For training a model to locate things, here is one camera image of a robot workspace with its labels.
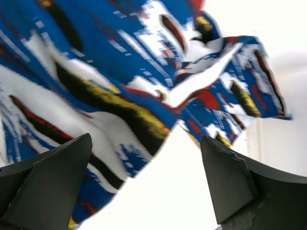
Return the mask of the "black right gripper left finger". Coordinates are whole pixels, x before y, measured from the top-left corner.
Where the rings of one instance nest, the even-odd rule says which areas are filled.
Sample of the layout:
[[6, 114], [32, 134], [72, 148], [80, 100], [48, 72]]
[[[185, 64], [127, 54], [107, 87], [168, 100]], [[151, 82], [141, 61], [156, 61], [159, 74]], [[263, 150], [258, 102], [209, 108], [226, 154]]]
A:
[[86, 133], [0, 169], [2, 230], [66, 230], [92, 151]]

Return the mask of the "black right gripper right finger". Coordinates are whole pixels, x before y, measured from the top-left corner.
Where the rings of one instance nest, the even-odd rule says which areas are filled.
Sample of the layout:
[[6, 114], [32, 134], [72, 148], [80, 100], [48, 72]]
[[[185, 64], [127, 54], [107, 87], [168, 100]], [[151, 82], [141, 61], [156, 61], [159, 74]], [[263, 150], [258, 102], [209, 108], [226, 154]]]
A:
[[305, 230], [307, 179], [244, 156], [203, 136], [202, 161], [223, 230]]

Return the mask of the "blue white patterned trousers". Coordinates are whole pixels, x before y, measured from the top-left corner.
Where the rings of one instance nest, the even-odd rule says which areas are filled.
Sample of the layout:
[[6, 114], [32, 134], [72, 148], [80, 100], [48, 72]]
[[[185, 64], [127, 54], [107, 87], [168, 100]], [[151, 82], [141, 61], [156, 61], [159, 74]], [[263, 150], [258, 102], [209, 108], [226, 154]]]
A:
[[255, 36], [223, 37], [201, 0], [3, 0], [1, 157], [84, 133], [93, 148], [68, 227], [105, 207], [174, 125], [226, 146], [256, 118], [291, 119]]

